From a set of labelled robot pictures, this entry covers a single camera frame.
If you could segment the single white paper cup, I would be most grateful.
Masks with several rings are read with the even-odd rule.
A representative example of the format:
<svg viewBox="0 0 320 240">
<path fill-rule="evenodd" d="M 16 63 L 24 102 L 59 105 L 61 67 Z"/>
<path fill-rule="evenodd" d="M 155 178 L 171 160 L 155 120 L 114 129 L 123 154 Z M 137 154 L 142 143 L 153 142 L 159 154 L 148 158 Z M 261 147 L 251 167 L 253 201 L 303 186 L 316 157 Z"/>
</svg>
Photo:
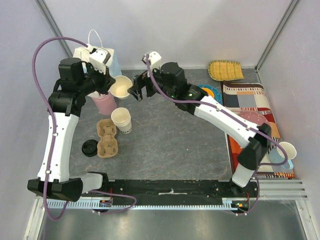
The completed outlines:
<svg viewBox="0 0 320 240">
<path fill-rule="evenodd" d="M 128 90 L 133 86 L 133 82 L 123 75 L 116 76 L 114 79 L 115 83 L 110 87 L 109 93 L 120 100 L 128 98 L 130 95 Z"/>
</svg>

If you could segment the stack of white paper cups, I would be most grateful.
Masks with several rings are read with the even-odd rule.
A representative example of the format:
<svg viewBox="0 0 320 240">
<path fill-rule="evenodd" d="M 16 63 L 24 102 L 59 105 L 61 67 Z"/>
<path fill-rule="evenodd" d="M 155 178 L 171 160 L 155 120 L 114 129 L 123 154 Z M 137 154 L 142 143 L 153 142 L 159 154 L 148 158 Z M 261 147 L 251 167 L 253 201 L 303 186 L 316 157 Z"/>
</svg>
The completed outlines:
<svg viewBox="0 0 320 240">
<path fill-rule="evenodd" d="M 111 120 L 124 134 L 132 131 L 131 114 L 127 108 L 118 107 L 111 113 Z"/>
</svg>

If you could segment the black plastic cup lid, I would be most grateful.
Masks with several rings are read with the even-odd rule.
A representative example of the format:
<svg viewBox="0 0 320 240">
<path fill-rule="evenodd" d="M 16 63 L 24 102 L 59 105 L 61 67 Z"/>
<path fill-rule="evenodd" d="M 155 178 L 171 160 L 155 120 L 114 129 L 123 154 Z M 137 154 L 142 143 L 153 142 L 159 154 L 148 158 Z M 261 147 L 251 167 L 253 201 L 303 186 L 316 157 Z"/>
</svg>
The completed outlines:
<svg viewBox="0 0 320 240">
<path fill-rule="evenodd" d="M 81 151 L 86 157 L 94 157 L 98 153 L 98 142 L 95 139 L 85 141 L 81 146 Z"/>
</svg>

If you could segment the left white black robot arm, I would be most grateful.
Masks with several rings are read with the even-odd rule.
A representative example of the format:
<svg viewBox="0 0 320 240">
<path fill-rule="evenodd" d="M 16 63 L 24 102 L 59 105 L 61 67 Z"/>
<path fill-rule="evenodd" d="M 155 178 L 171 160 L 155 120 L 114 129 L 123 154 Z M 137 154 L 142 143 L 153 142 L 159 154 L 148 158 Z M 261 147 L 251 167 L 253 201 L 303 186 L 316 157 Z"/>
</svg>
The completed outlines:
<svg viewBox="0 0 320 240">
<path fill-rule="evenodd" d="M 107 94 L 115 79 L 105 64 L 76 57 L 61 60 L 58 71 L 59 79 L 47 98 L 49 129 L 44 158 L 37 177 L 28 180 L 27 189 L 43 198 L 69 202 L 76 202 L 91 190 L 104 197 L 110 191 L 107 175 L 90 172 L 71 177 L 69 161 L 86 96 L 93 92 Z"/>
</svg>

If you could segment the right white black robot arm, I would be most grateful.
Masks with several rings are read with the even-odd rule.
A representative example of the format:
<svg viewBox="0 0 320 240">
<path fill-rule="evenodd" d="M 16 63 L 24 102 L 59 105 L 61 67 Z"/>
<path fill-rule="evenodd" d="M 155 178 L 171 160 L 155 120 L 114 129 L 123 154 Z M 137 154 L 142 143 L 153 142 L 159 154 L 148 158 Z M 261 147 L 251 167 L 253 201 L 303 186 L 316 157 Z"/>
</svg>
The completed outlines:
<svg viewBox="0 0 320 240">
<path fill-rule="evenodd" d="M 232 175 L 229 191 L 235 197 L 247 191 L 247 184 L 258 169 L 271 143 L 271 127 L 258 125 L 235 114 L 197 85 L 187 82 L 184 70 L 176 62 L 149 68 L 133 79 L 128 93 L 141 101 L 142 89 L 147 97 L 161 94 L 180 110 L 206 120 L 232 137 L 242 148 Z"/>
</svg>

